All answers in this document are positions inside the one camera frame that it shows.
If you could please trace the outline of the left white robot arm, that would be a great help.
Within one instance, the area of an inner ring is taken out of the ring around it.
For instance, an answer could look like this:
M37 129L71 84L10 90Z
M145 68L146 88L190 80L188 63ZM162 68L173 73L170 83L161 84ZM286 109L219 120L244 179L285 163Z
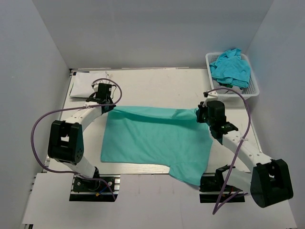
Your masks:
M86 108L66 120L56 120L51 124L48 156L78 176L99 177L98 169L84 156L83 132L96 118L114 109L111 92L111 84L99 83L95 92L86 99Z

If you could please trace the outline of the green t shirt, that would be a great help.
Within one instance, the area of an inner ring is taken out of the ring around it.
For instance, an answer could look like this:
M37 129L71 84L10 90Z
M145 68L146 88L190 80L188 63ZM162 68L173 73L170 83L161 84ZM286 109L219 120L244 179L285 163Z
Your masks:
M118 106L108 113L101 161L167 166L170 176L199 186L212 143L195 108Z

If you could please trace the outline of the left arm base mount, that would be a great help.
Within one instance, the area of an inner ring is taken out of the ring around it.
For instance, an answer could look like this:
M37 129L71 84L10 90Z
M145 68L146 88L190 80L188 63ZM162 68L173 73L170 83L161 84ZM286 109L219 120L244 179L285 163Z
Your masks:
M75 176L72 181L70 202L114 202L120 187L120 176L101 177L102 181L91 181Z

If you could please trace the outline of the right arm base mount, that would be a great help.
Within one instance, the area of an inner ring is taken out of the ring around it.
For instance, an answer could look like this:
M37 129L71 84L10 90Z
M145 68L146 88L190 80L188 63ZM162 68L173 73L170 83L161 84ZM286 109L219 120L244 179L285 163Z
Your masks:
M219 192L221 191L222 185L224 183L223 173L229 170L229 165L225 165L221 168L216 169L214 175L205 175L203 174L200 180L200 203L216 203ZM220 203L226 200L228 197L232 196L239 189L226 185L224 193L221 196ZM237 196L229 200L229 203L244 203L245 198L243 192L239 192Z

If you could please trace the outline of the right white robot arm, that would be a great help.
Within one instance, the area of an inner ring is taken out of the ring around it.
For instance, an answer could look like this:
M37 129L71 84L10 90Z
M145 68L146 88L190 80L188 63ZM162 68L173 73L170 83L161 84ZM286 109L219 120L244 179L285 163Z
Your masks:
M241 171L231 163L216 169L211 180L201 178L201 192L220 192L217 207L234 198L242 199L247 194L261 208L293 197L288 164L282 159L272 159L246 140L238 128L227 121L224 103L200 102L196 116L197 122L209 126L212 138L233 152L249 170Z

